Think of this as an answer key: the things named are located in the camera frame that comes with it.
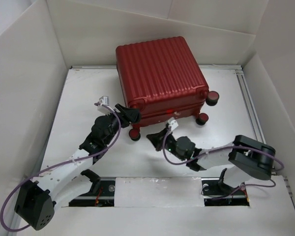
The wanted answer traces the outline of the red hard-shell suitcase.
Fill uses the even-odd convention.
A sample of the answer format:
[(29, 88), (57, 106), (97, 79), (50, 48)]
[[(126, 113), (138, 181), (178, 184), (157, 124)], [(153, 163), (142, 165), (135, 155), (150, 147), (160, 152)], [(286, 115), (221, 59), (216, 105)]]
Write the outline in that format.
[(125, 105), (141, 113), (128, 133), (131, 140), (140, 139), (142, 127), (170, 118), (194, 116), (197, 125), (207, 123), (201, 108), (215, 106), (219, 93), (209, 89), (184, 37), (117, 46), (116, 60)]

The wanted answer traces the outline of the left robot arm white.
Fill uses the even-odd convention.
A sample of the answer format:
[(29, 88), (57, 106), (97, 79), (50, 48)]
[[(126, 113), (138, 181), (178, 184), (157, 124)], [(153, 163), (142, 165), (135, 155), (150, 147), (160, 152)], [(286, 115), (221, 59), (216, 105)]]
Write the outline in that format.
[(65, 202), (100, 188), (100, 176), (90, 170), (117, 141), (121, 129), (141, 120), (140, 110), (117, 104), (114, 109), (95, 104), (107, 114), (95, 119), (90, 133), (66, 161), (47, 167), (26, 180), (18, 193), (15, 212), (28, 226), (39, 231), (47, 226)]

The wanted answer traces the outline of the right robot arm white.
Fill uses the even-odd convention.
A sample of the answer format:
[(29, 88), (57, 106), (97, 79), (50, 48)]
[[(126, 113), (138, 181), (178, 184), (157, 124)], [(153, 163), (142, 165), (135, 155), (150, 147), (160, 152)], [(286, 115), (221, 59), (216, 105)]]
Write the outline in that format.
[(171, 153), (180, 160), (179, 165), (185, 165), (195, 172), (231, 165), (231, 168), (222, 170), (217, 182), (217, 188), (224, 195), (242, 187), (251, 178), (270, 180), (276, 160), (275, 148), (244, 135), (237, 135), (232, 142), (211, 149), (197, 148), (187, 136), (176, 139), (166, 128), (148, 134), (147, 139), (156, 151)]

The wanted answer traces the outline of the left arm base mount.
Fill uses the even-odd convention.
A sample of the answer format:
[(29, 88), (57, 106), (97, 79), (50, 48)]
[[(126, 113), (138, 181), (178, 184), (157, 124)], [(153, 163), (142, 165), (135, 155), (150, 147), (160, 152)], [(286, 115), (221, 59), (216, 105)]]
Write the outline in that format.
[(98, 187), (69, 202), (70, 207), (113, 207), (115, 205), (116, 179), (102, 178)]

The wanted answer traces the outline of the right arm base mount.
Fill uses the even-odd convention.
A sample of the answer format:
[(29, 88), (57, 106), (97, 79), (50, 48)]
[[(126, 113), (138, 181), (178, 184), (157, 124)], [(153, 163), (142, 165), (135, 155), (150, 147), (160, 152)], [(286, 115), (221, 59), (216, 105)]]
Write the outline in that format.
[(203, 178), (201, 195), (206, 207), (246, 206), (249, 200), (245, 189), (237, 190), (224, 183), (226, 168), (219, 178)]

